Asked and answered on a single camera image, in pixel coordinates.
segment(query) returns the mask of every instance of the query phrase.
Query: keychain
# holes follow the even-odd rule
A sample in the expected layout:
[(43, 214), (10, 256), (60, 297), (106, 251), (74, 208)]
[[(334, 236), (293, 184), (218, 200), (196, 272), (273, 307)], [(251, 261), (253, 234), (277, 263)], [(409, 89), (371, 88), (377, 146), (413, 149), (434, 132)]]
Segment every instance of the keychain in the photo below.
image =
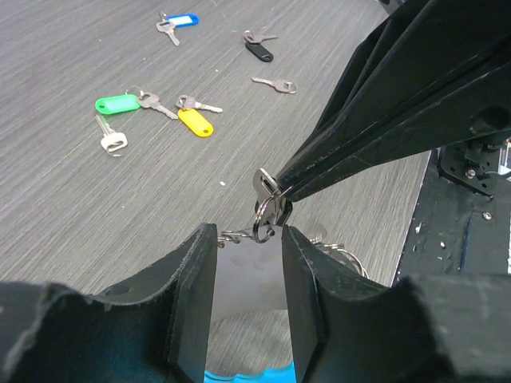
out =
[(171, 22), (176, 28), (199, 24), (199, 18), (195, 14), (174, 14), (172, 16), (167, 16), (163, 12), (160, 12), (160, 18), (163, 22)]
[(213, 125), (195, 109), (179, 109), (177, 116), (197, 136), (209, 137), (213, 134)]
[(96, 101), (95, 106), (96, 110), (101, 114), (117, 114), (140, 108), (137, 96), (134, 94), (121, 94), (120, 96), (100, 98)]
[(243, 38), (245, 41), (245, 48), (250, 50), (254, 56), (259, 58), (263, 62), (271, 62), (273, 61), (273, 54), (264, 48), (261, 43), (266, 40), (274, 40), (277, 38), (274, 34), (267, 36), (260, 36), (253, 34), (250, 30), (245, 30), (243, 34)]

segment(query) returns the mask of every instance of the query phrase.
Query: screw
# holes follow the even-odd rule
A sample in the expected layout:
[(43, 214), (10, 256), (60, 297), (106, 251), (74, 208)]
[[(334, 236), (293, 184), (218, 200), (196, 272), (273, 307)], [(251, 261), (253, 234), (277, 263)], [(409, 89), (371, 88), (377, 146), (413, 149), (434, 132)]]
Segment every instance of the screw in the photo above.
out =
[(465, 172), (465, 176), (466, 178), (468, 178), (469, 180), (471, 180), (472, 178), (474, 178), (476, 176), (476, 171), (473, 170), (473, 169), (469, 169)]

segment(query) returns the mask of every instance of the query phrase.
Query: key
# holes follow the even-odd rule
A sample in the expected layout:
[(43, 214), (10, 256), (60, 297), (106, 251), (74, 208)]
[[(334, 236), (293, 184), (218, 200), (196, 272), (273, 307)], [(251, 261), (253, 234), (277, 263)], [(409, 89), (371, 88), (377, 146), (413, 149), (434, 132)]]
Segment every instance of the key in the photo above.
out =
[(270, 85), (277, 92), (281, 93), (296, 93), (297, 87), (294, 83), (285, 80), (264, 80), (263, 78), (251, 77), (252, 81), (259, 82), (260, 84)]
[(163, 113), (165, 116), (173, 120), (179, 119), (176, 114), (172, 113), (170, 110), (160, 104), (160, 98), (154, 93), (144, 92), (141, 97), (137, 98), (137, 101), (142, 108), (151, 108), (157, 110), (158, 112)]
[(179, 40), (177, 40), (176, 35), (174, 34), (174, 29), (176, 26), (172, 22), (157, 22), (156, 29), (158, 32), (162, 32), (167, 34), (175, 46), (179, 46)]
[(128, 139), (124, 133), (119, 133), (110, 128), (108, 122), (106, 122), (103, 116), (96, 115), (96, 121), (99, 124), (101, 131), (103, 132), (103, 138), (101, 139), (101, 146), (108, 154), (114, 157), (120, 157), (122, 154), (114, 154), (119, 149), (128, 146)]
[(278, 36), (275, 36), (274, 34), (269, 34), (267, 36), (259, 36), (257, 34), (253, 34), (250, 30), (245, 30), (243, 32), (243, 38), (245, 41), (250, 42), (251, 44), (260, 44), (263, 41), (266, 40), (275, 40), (276, 38), (279, 38)]
[(200, 102), (197, 102), (194, 97), (186, 95), (179, 96), (176, 106), (179, 109), (203, 109), (214, 113), (222, 113), (224, 111), (222, 108), (201, 104)]

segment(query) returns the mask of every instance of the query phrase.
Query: metal key ring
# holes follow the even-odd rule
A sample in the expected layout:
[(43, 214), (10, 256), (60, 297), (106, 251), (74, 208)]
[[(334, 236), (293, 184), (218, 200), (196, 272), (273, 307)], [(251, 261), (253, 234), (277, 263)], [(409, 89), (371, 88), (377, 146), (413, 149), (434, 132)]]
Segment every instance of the metal key ring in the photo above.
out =
[(138, 86), (130, 86), (126, 89), (125, 94), (132, 94), (140, 100), (144, 96), (144, 91)]
[(353, 264), (355, 266), (355, 268), (357, 269), (358, 273), (363, 276), (364, 278), (369, 278), (369, 275), (367, 274), (367, 270), (366, 268), (362, 265), (362, 263), (360, 262), (360, 260), (356, 257), (355, 254), (353, 254), (351, 251), (348, 251), (346, 249), (336, 249), (339, 253), (343, 254), (344, 256), (346, 256), (351, 264)]
[(250, 30), (245, 30), (243, 32), (242, 41), (247, 41), (251, 44), (254, 44), (254, 34)]
[(286, 93), (293, 94), (296, 93), (296, 91), (298, 90), (298, 86), (296, 86), (294, 82), (287, 81), (286, 85), (287, 85)]
[(271, 227), (268, 228), (268, 230), (266, 231), (266, 235), (264, 236), (264, 238), (260, 238), (259, 237), (259, 228), (261, 226), (263, 226), (263, 222), (262, 222), (262, 219), (263, 219), (263, 214), (264, 214), (264, 211), (266, 210), (266, 208), (268, 207), (268, 205), (273, 202), (275, 199), (275, 197), (268, 197), (266, 198), (262, 203), (259, 204), (259, 207), (257, 208), (257, 212), (255, 214), (255, 222), (254, 222), (254, 226), (252, 227), (252, 235), (254, 237), (254, 240), (257, 242), (257, 243), (265, 243), (267, 242), (273, 235), (275, 235), (275, 232), (273, 231), (273, 229)]

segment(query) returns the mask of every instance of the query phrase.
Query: gray wood-grain table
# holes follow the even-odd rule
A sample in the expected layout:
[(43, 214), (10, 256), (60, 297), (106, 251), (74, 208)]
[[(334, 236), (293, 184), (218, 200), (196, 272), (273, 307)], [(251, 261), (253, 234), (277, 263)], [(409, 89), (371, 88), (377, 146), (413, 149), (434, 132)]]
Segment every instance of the gray wood-grain table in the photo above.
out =
[[(64, 282), (87, 293), (136, 273), (201, 222), (253, 219), (254, 171), (277, 173), (319, 118), (355, 47), (386, 16), (373, 0), (0, 0), (0, 277)], [(175, 47), (158, 11), (193, 12)], [(242, 33), (276, 34), (263, 63)], [(294, 81), (280, 94), (250, 76)], [(99, 145), (94, 101), (131, 85), (172, 107), (181, 94), (224, 109), (215, 132), (139, 110), (110, 116), (129, 147)], [(388, 284), (425, 156), (373, 168), (295, 205), (291, 224), (327, 229)], [(212, 329), (208, 368), (254, 373), (291, 355), (285, 313)]]

